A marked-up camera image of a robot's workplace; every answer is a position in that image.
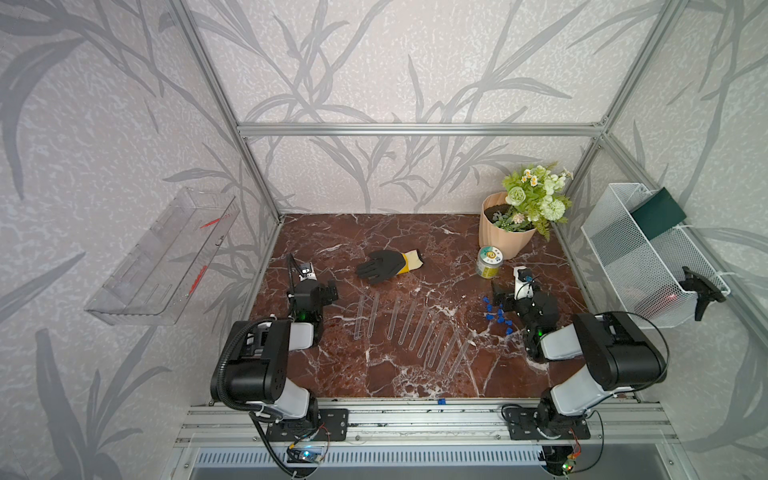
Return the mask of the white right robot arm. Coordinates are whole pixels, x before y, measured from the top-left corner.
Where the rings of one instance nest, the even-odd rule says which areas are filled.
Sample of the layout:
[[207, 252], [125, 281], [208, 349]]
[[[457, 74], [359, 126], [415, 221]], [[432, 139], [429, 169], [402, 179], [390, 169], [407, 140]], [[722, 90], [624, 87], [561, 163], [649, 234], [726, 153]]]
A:
[[572, 420], [617, 394], [637, 393], [666, 379], [671, 350], [666, 338], [657, 345], [637, 325], [650, 320], [626, 311], [576, 313], [570, 323], [557, 326], [559, 310], [554, 297], [531, 282], [514, 289], [491, 283], [490, 304], [515, 313], [521, 322], [526, 354], [535, 362], [580, 358], [584, 366], [564, 382], [542, 394], [540, 424]]

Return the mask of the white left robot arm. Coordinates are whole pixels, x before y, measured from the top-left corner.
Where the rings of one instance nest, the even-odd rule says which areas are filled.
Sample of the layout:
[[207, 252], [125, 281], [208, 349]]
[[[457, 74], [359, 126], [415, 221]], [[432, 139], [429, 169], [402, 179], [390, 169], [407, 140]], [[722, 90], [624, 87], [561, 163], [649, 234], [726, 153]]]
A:
[[288, 378], [289, 353], [319, 344], [324, 308], [338, 300], [338, 289], [333, 280], [307, 279], [291, 287], [287, 298], [287, 317], [233, 325], [212, 374], [211, 400], [262, 422], [301, 422], [314, 429], [317, 399]]

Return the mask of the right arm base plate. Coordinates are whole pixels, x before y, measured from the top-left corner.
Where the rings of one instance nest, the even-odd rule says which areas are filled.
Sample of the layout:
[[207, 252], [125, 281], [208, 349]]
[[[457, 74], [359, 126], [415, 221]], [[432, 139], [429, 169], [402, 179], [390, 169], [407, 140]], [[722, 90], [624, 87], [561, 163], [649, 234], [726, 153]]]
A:
[[547, 407], [505, 404], [500, 409], [511, 440], [589, 440], [586, 417], [564, 416]]

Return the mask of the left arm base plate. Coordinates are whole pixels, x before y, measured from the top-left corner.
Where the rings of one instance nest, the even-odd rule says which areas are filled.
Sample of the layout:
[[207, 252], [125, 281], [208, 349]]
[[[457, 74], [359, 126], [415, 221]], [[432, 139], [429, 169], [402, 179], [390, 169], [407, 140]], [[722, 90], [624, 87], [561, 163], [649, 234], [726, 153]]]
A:
[[320, 408], [310, 411], [301, 419], [281, 420], [270, 424], [266, 437], [270, 442], [286, 442], [309, 438], [318, 433], [320, 439], [330, 438], [331, 442], [340, 442], [346, 440], [348, 427], [348, 409]]

